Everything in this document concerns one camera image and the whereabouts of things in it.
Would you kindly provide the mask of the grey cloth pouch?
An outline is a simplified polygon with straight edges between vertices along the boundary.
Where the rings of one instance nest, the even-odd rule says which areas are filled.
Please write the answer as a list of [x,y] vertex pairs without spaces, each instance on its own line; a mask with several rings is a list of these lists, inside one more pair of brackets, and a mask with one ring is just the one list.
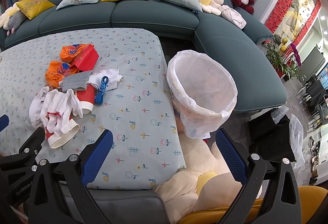
[[71,74],[63,78],[63,80],[59,83],[59,88],[65,93],[69,89],[75,91],[84,91],[87,89],[88,80],[92,71],[84,71],[76,74]]

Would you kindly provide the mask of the cream flower floor cushion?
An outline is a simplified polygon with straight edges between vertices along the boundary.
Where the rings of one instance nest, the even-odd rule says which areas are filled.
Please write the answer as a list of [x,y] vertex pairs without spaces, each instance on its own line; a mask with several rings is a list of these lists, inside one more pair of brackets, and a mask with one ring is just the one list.
[[242,184],[230,172],[216,143],[179,134],[186,167],[155,188],[165,203],[169,221],[178,223],[187,214],[229,206]]

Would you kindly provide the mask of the red paper cup lying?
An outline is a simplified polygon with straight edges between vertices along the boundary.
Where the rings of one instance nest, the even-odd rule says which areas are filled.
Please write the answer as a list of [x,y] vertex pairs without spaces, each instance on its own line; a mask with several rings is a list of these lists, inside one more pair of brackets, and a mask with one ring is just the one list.
[[58,133],[50,133],[46,130],[46,139],[50,148],[57,149],[63,146],[78,133],[79,129],[80,126],[74,119],[70,118],[68,123],[68,133],[62,134],[61,131]]

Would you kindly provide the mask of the floral light blue tablecloth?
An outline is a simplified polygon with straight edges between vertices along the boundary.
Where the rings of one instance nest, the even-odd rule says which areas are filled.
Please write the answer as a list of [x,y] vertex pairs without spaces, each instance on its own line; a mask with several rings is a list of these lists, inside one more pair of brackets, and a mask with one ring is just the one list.
[[44,122],[62,122],[62,112],[44,110],[47,95],[62,95],[46,82],[50,65],[66,67],[62,48],[92,44],[98,54],[93,72],[99,78],[118,70],[116,87],[95,103],[99,79],[84,91],[72,91],[81,107],[73,109],[69,127],[48,129],[37,159],[63,161],[80,154],[110,130],[113,146],[90,184],[98,189],[151,189],[185,167],[175,114],[166,81],[166,61],[159,38],[144,29],[103,28],[47,35],[1,52],[1,114],[9,125],[1,132],[1,154],[19,148]]

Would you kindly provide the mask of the orange snack bag lower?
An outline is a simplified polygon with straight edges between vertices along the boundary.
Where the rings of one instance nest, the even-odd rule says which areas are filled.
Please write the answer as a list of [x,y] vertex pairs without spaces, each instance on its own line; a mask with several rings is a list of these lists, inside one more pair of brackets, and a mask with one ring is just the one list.
[[51,61],[45,74],[45,79],[48,85],[58,88],[59,83],[64,77],[78,72],[79,70],[77,67],[71,67],[68,63],[62,61]]

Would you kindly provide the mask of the orange snack bag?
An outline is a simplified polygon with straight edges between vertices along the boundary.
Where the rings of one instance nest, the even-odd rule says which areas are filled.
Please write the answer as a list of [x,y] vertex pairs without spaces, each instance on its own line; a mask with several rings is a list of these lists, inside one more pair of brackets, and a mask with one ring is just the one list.
[[75,57],[78,56],[80,52],[82,52],[84,48],[87,48],[88,46],[94,47],[93,44],[72,44],[63,46],[59,57],[61,58],[61,61],[65,63],[71,63]]
[[45,79],[48,85],[58,88],[59,83],[64,77],[78,72],[79,70],[77,67],[71,67],[68,63],[62,61],[51,61],[45,74]]

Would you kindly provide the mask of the yellow chair seat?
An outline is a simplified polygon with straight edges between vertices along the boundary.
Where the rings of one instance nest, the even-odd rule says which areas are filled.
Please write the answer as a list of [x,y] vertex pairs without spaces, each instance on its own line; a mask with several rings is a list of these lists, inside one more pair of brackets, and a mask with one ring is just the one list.
[[230,206],[196,211],[179,223],[327,223],[327,190],[271,181],[265,196],[254,202],[247,202],[241,190]]

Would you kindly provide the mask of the white paper towel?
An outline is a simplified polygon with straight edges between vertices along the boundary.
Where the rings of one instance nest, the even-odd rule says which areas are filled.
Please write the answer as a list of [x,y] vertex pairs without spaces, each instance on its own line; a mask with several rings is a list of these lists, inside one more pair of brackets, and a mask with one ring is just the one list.
[[120,75],[119,69],[107,69],[92,73],[87,81],[88,84],[92,84],[96,88],[101,87],[101,80],[103,77],[108,78],[108,83],[106,86],[106,91],[110,91],[117,88],[118,82],[121,80],[122,75]]

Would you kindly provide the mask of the orange snack bag upper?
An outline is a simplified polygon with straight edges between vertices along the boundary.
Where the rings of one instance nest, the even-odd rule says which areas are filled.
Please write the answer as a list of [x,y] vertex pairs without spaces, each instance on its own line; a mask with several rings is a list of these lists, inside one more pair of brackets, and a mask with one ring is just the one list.
[[78,56],[80,52],[82,52],[84,48],[87,48],[88,46],[94,47],[93,44],[72,44],[63,46],[59,57],[61,58],[61,61],[65,63],[71,63],[75,57]]

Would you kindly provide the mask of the grey mouse plush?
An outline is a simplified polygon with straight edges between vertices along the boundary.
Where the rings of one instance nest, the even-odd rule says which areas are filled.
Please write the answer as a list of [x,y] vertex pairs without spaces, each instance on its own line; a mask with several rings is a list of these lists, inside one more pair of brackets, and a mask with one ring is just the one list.
[[10,16],[8,21],[7,36],[13,34],[22,22],[24,22],[27,17],[19,10],[14,15]]

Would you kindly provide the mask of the red gift box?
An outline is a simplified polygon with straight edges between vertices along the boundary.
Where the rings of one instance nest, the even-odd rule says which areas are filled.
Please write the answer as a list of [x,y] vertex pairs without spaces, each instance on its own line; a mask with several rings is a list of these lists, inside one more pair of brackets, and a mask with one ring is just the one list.
[[75,57],[70,68],[78,69],[79,71],[93,70],[99,58],[98,52],[93,44],[88,44],[83,48],[82,52]]

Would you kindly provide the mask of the potted orchid plants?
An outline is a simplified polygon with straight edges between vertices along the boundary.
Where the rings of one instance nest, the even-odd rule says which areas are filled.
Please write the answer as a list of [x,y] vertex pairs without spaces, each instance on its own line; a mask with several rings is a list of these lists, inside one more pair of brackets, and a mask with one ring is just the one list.
[[274,34],[271,39],[263,41],[262,45],[267,49],[265,56],[281,79],[301,79],[301,58],[296,46],[288,44],[288,38]]

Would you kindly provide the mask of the yellow cushion left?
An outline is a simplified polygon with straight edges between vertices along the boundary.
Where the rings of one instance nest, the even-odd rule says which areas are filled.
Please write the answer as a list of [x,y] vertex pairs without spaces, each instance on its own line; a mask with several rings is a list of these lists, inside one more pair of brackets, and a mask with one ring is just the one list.
[[48,0],[22,0],[17,2],[16,6],[29,20],[32,20],[40,13],[56,5]]

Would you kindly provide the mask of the white marbled pillow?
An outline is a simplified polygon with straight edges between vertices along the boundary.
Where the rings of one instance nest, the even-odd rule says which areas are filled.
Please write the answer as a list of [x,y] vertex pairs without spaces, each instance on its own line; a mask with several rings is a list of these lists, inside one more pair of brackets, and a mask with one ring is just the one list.
[[233,8],[230,8],[227,5],[222,5],[220,7],[221,16],[228,20],[230,23],[237,26],[239,29],[244,29],[246,27],[246,20],[242,17],[242,15]]

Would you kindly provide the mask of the dark green sectional sofa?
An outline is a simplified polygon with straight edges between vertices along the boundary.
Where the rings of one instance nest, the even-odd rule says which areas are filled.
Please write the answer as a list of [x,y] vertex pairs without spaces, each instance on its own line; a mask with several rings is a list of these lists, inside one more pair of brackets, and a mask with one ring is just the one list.
[[[62,0],[49,0],[59,4]],[[55,10],[47,9],[25,21],[13,35],[1,33],[1,50],[59,32],[89,28],[143,28],[159,37],[186,40],[199,52],[222,64],[238,90],[237,112],[278,107],[286,103],[282,81],[258,48],[272,33],[242,8],[243,29],[223,17],[191,10],[161,0],[98,2]]]

